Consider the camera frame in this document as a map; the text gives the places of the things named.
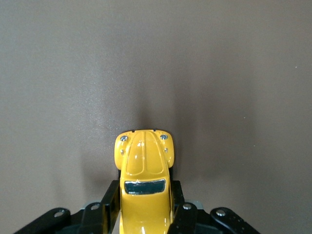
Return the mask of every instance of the silver screw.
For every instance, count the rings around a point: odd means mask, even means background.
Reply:
[[[224,212],[223,210],[217,210],[217,211],[216,211],[216,214],[217,214],[218,216],[225,216],[225,212]]]
[[[166,134],[163,134],[163,135],[160,136],[160,139],[166,140],[166,139],[168,139],[168,136]]]
[[[192,208],[192,206],[188,203],[183,204],[183,209],[185,210],[190,210]]]
[[[99,204],[94,204],[93,206],[91,206],[91,211],[94,211],[98,208],[99,208]]]
[[[60,210],[59,212],[56,212],[56,213],[54,214],[54,218],[57,218],[57,217],[62,216],[62,215],[64,214],[64,212],[65,212],[65,210]]]
[[[120,138],[121,141],[126,141],[127,139],[128,139],[127,136],[122,136],[122,137]]]

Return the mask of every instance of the car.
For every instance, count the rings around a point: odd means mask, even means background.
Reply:
[[[162,130],[120,134],[115,142],[120,170],[120,234],[166,234],[173,221],[169,168],[172,136]]]

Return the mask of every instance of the yellow car body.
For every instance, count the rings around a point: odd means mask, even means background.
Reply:
[[[137,130],[119,135],[120,234],[166,234],[173,221],[169,168],[174,144],[168,132]]]

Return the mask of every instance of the car windshield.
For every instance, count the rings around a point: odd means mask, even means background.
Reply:
[[[166,180],[153,180],[147,182],[125,181],[125,190],[128,194],[146,195],[161,193],[165,190]]]

